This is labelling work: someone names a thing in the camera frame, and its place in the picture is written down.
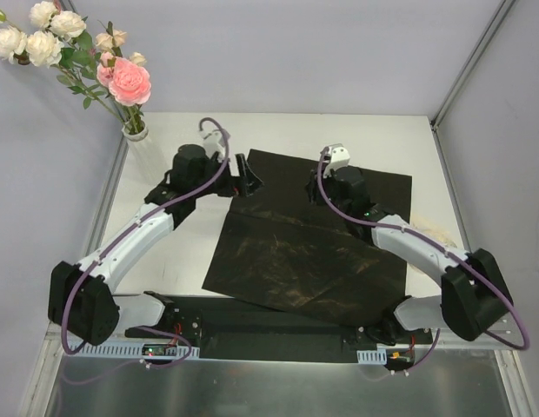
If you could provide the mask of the pink and white flower bouquet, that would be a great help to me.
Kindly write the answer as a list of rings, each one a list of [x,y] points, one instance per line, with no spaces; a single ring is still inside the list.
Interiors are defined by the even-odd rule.
[[[150,74],[144,68],[124,57],[104,52],[99,58],[96,78],[128,112],[125,131],[137,135],[145,129],[140,108],[149,101],[151,94]]]

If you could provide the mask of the cream ribbon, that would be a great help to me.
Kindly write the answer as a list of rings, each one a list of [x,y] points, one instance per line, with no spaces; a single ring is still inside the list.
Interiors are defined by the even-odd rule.
[[[447,229],[435,224],[426,217],[413,215],[409,224],[415,230],[439,241],[444,246],[453,248],[458,247],[456,242],[453,240],[453,235]]]

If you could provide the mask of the peach rosebud flower stem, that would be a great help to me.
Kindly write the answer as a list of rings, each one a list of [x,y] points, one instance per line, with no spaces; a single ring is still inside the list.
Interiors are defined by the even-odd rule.
[[[127,38],[126,32],[121,31],[121,30],[115,30],[113,28],[113,25],[109,23],[107,27],[105,28],[105,32],[102,32],[96,36],[96,47],[99,48],[101,51],[100,56],[104,52],[110,52],[114,56],[124,57],[121,51],[121,47],[125,43],[126,38]],[[124,57],[124,58],[131,60],[133,63],[141,67],[144,67],[144,65],[146,64],[145,57],[142,54],[137,53],[137,52],[132,53],[130,56]],[[123,108],[123,110],[126,113],[126,117],[123,118],[123,125],[124,125],[124,123],[129,119],[129,115],[125,108]],[[140,112],[140,114],[141,114],[142,122],[145,125],[145,122],[143,121],[142,111]]]

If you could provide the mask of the green leafy flower stem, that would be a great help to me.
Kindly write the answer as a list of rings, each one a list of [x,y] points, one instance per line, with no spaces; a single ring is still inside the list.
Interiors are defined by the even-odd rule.
[[[73,95],[83,96],[86,109],[99,103],[123,125],[123,118],[106,99],[107,89],[96,79],[101,51],[96,47],[96,36],[88,32],[86,21],[73,11],[60,11],[53,1],[34,4],[30,23],[37,30],[28,36],[23,57],[36,67],[57,70],[57,80]]]

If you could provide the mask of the white peony flower stem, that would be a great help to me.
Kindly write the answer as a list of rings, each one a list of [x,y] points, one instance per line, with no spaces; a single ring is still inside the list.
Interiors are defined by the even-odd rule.
[[[84,108],[99,103],[128,127],[128,117],[109,92],[108,81],[98,78],[98,71],[108,69],[110,63],[102,54],[113,49],[95,45],[87,19],[64,10],[58,1],[41,1],[30,8],[29,20],[35,31],[28,34],[0,9],[0,59],[56,70],[57,81],[72,95],[81,96]]]

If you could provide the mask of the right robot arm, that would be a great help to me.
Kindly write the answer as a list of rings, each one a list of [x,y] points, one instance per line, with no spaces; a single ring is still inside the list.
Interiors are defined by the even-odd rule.
[[[379,322],[365,328],[371,340],[393,346],[416,330],[448,328],[473,341],[513,312],[514,302],[490,252],[450,248],[416,231],[400,215],[370,200],[360,169],[328,174],[314,169],[306,191],[310,202],[328,205],[340,215],[353,237],[417,267],[440,288],[439,295],[405,295],[386,307]]]

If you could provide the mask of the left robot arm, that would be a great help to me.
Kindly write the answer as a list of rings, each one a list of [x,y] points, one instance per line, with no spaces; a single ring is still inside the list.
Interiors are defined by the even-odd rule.
[[[146,327],[157,338],[175,327],[174,304],[162,295],[116,295],[131,268],[158,241],[172,233],[206,195],[249,197],[263,187],[244,155],[236,155],[238,174],[222,154],[207,155],[194,144],[183,145],[163,179],[118,234],[75,264],[58,263],[51,273],[48,316],[83,342],[98,346],[112,334]]]

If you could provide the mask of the white ribbed vase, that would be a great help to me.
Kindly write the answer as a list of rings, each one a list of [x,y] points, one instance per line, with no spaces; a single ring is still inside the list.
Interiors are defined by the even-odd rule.
[[[123,126],[122,132],[145,181],[151,184],[159,183],[163,179],[168,165],[148,126],[144,125],[138,133],[131,133],[128,127]]]

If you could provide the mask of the left aluminium frame post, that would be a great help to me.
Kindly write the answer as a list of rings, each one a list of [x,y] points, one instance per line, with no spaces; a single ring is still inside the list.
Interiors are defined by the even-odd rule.
[[[53,3],[58,9],[60,9],[60,11],[69,10],[77,13],[76,6],[71,0],[54,0]],[[126,117],[126,113],[124,112],[123,108],[114,100],[112,96],[106,96],[106,99],[109,101],[113,110],[115,110],[120,117]]]

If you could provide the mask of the aluminium frame post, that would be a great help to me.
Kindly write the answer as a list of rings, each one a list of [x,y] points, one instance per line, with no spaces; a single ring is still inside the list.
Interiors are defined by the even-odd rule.
[[[69,10],[77,13],[76,6],[71,0],[54,0],[53,3],[58,9],[60,9],[60,11]],[[123,108],[114,100],[112,96],[106,96],[106,99],[109,101],[113,110],[115,110],[120,117],[126,117],[126,113],[124,112]]]
[[[461,94],[463,87],[470,79],[477,65],[482,60],[482,57],[488,50],[490,44],[495,39],[509,13],[513,10],[516,4],[516,0],[502,0],[496,6],[492,17],[486,24],[482,34],[478,37],[475,46],[469,53],[464,65],[458,72],[455,81],[452,83],[447,95],[444,97],[438,111],[430,119],[430,127],[433,132],[438,131],[443,120],[454,105],[457,97]]]

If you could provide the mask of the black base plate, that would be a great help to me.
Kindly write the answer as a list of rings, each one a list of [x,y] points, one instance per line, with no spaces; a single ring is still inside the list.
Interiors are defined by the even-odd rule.
[[[154,329],[180,334],[202,359],[355,363],[377,348],[360,329],[232,298],[164,295]]]

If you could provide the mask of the right aluminium frame post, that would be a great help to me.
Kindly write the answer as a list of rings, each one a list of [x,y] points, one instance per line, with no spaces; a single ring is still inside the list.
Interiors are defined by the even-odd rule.
[[[461,94],[463,87],[470,79],[477,65],[482,60],[482,57],[488,50],[490,44],[495,39],[509,13],[513,10],[516,4],[516,0],[502,0],[496,6],[492,17],[486,24],[482,34],[478,37],[475,46],[469,53],[464,65],[458,72],[455,81],[452,83],[447,95],[444,97],[438,111],[430,119],[430,127],[433,132],[438,131],[443,120],[454,105],[457,97]]]

